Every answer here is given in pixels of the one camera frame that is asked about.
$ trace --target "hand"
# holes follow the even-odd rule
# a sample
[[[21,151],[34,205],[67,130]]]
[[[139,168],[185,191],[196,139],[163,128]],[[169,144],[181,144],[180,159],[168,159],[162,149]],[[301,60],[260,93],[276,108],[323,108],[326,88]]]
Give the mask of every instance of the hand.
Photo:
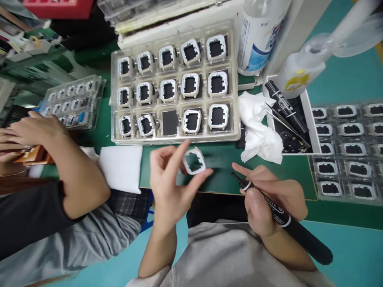
[[[11,142],[10,139],[15,135],[11,129],[0,128],[0,175],[15,174],[24,169],[22,163],[13,162],[23,154],[21,150],[27,148]]]
[[[154,228],[167,234],[189,209],[201,184],[213,173],[206,169],[196,174],[188,185],[176,186],[178,170],[185,170],[182,159],[190,145],[184,141],[178,148],[170,145],[150,153],[150,186],[156,208]]]
[[[294,180],[279,180],[264,165],[249,170],[236,163],[232,164],[235,171],[242,173],[257,188],[262,190],[272,201],[287,211],[296,220],[301,221],[307,216],[308,210],[302,186]],[[280,226],[272,219],[271,210],[258,189],[248,189],[245,193],[245,208],[250,227],[261,237],[268,237],[280,230]]]
[[[64,125],[54,115],[47,118],[38,112],[30,111],[30,118],[22,118],[11,124],[16,136],[10,140],[23,145],[45,145],[60,136],[69,136]]]

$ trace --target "marker pen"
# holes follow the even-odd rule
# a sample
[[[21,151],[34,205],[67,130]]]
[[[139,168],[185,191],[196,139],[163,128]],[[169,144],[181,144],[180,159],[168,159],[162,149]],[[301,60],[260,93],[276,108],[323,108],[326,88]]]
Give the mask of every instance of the marker pen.
[[[257,188],[251,181],[242,179],[236,173],[232,172],[231,175],[239,182],[239,185],[244,192],[246,192],[249,188]],[[269,197],[260,189],[258,190],[268,203],[268,206],[271,209],[272,218],[316,261],[322,265],[330,264],[333,259],[331,250],[318,238],[312,235],[312,233],[310,233],[306,228],[304,228],[298,221],[292,218],[290,214],[269,199]]]
[[[296,116],[296,112],[294,111],[293,107],[285,99],[274,82],[272,80],[268,81],[265,84],[265,87],[270,94],[270,98],[276,100],[276,104],[280,108],[286,121],[288,121],[289,124],[292,125],[298,132],[301,132],[302,134],[308,132],[307,125],[299,117]]]

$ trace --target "white bottle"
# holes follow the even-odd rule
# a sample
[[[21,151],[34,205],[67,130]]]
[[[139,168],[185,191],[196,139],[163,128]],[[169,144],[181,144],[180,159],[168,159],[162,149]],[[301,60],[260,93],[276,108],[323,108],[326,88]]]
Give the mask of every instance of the white bottle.
[[[246,0],[238,48],[238,72],[256,76],[266,65],[291,0]]]
[[[282,69],[274,80],[275,85],[286,99],[296,98],[326,68],[325,61],[336,47],[329,33],[311,38],[298,53],[287,57]]]

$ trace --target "bracelet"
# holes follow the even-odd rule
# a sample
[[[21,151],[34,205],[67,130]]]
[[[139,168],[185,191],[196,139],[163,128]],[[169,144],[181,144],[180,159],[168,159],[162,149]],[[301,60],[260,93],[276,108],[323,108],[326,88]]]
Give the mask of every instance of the bracelet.
[[[23,172],[25,172],[27,170],[27,168],[25,168],[23,171],[19,172],[19,173],[15,173],[15,174],[12,174],[12,175],[0,175],[0,177],[7,177],[7,176],[13,176],[13,175],[19,175]]]

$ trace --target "black shirt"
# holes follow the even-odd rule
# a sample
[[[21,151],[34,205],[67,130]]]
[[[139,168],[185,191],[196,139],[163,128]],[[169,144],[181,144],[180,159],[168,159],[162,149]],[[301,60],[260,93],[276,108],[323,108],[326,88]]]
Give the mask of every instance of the black shirt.
[[[63,184],[52,181],[0,198],[0,261],[81,221],[63,209]]]

